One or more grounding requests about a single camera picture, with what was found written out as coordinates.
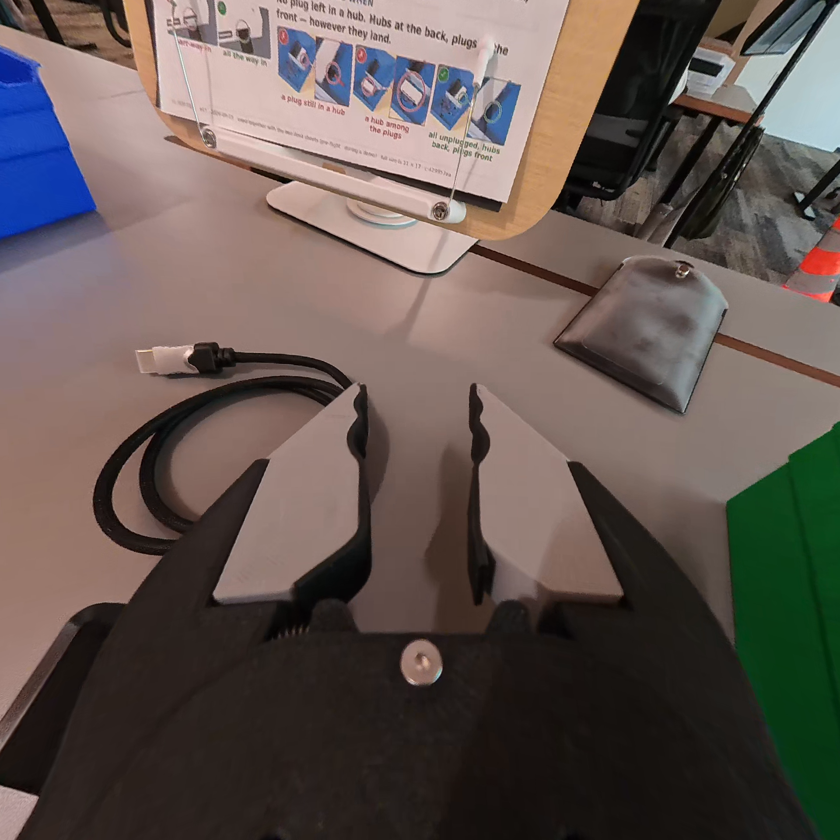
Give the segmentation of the grey sign on black stand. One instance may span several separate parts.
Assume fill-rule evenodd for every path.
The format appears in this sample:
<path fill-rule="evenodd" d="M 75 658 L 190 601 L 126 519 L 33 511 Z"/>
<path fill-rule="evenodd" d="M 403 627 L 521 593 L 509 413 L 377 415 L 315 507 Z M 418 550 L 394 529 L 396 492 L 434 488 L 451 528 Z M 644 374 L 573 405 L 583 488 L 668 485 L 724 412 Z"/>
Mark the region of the grey sign on black stand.
<path fill-rule="evenodd" d="M 715 170 L 683 206 L 674 208 L 663 220 L 659 231 L 665 234 L 664 247 L 672 247 L 680 238 L 691 240 L 710 235 L 729 195 L 760 146 L 766 112 L 836 8 L 838 1 L 780 2 L 745 39 L 741 48 L 743 56 L 788 56 L 788 59 Z"/>

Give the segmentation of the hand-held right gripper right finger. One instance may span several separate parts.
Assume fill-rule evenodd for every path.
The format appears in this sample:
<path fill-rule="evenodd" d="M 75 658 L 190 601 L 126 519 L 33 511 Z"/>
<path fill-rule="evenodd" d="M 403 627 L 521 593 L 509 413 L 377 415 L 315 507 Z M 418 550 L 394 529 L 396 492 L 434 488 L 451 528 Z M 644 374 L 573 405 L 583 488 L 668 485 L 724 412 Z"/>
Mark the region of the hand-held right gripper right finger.
<path fill-rule="evenodd" d="M 570 460 L 484 385 L 469 388 L 467 575 L 476 606 L 615 605 L 623 588 Z"/>

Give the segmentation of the white stand base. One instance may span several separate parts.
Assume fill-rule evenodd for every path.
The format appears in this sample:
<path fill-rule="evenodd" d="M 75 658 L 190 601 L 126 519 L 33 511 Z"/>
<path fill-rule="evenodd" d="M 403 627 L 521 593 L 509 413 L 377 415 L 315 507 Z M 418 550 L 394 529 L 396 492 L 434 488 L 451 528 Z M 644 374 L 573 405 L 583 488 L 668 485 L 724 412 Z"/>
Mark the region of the white stand base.
<path fill-rule="evenodd" d="M 418 275 L 448 271 L 477 239 L 463 233 L 465 196 L 400 175 L 287 146 L 270 145 L 289 183 L 270 208 Z"/>

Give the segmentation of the green storage bin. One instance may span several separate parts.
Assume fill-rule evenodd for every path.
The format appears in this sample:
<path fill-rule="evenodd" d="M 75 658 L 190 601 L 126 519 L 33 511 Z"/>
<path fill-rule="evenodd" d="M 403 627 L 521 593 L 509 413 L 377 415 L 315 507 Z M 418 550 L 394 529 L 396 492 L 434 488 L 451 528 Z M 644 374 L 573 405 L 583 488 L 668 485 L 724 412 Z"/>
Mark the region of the green storage bin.
<path fill-rule="evenodd" d="M 821 838 L 839 838 L 839 426 L 726 506 L 736 649 Z"/>

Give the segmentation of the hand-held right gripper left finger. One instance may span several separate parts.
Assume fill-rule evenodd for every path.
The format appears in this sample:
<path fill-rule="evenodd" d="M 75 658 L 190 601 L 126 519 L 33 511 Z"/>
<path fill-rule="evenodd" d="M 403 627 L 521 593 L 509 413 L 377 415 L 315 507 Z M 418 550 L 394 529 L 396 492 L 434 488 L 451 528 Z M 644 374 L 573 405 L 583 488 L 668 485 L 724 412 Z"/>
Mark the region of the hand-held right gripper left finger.
<path fill-rule="evenodd" d="M 371 574 L 366 387 L 353 384 L 267 459 L 213 592 L 223 605 L 351 602 Z"/>

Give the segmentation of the orange traffic cone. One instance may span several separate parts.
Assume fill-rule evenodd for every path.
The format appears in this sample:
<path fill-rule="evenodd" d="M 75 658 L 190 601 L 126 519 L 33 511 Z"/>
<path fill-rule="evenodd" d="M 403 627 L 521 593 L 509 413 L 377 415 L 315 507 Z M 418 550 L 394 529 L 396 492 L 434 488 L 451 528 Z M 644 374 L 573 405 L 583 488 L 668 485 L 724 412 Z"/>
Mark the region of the orange traffic cone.
<path fill-rule="evenodd" d="M 839 280 L 839 217 L 782 285 L 819 302 L 830 302 Z"/>

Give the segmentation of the black chair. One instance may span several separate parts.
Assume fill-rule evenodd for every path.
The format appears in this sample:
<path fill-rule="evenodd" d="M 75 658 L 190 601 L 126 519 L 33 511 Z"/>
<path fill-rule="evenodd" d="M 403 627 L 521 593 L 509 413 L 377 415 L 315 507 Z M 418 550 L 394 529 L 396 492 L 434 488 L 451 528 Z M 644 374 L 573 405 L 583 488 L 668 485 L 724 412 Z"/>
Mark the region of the black chair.
<path fill-rule="evenodd" d="M 552 209 L 614 201 L 633 186 L 666 132 L 666 113 L 719 1 L 641 1 Z"/>

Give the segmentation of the wooden top desk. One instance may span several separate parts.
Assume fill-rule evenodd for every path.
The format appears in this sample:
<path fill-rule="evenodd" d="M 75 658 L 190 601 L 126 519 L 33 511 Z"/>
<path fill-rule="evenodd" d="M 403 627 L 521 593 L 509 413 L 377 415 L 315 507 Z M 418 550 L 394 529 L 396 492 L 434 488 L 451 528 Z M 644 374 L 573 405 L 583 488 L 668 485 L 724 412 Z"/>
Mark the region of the wooden top desk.
<path fill-rule="evenodd" d="M 740 126 L 749 131 L 760 125 L 763 111 L 747 90 L 739 85 L 723 85 L 709 98 L 682 93 L 673 103 L 686 116 L 707 116 L 709 121 L 700 137 L 690 147 L 673 178 L 659 199 L 660 203 L 672 204 L 686 178 L 697 165 L 711 139 L 723 123 Z"/>

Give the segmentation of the blue storage bin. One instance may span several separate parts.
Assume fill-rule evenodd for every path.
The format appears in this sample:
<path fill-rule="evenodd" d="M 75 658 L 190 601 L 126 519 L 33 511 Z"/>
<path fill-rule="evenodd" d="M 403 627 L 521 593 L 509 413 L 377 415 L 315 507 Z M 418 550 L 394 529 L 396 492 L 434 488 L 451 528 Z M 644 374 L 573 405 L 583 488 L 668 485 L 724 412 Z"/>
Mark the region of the blue storage bin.
<path fill-rule="evenodd" d="M 1 48 L 2 239 L 97 209 L 39 70 Z"/>

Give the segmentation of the wooden stand board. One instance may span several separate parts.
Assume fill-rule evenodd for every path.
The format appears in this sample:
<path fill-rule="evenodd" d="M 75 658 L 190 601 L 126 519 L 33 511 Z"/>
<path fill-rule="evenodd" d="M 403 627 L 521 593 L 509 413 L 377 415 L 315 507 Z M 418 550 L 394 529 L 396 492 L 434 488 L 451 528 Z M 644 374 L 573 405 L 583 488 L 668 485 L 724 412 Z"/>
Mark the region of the wooden stand board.
<path fill-rule="evenodd" d="M 274 143 L 261 158 L 253 151 L 230 153 L 220 129 L 213 129 L 217 146 L 210 148 L 194 118 L 173 117 L 157 106 L 154 111 L 171 132 L 167 139 L 185 149 L 290 178 L 277 190 L 281 198 L 291 197 L 293 186 L 305 186 L 315 198 L 359 200 L 448 233 L 507 239 L 539 222 L 560 194 L 636 8 L 637 2 L 570 2 L 508 200 L 497 212 L 468 204 L 458 223 L 434 215 L 433 205 L 447 203 L 443 196 L 386 178 L 376 186 L 369 173 L 350 164 Z"/>

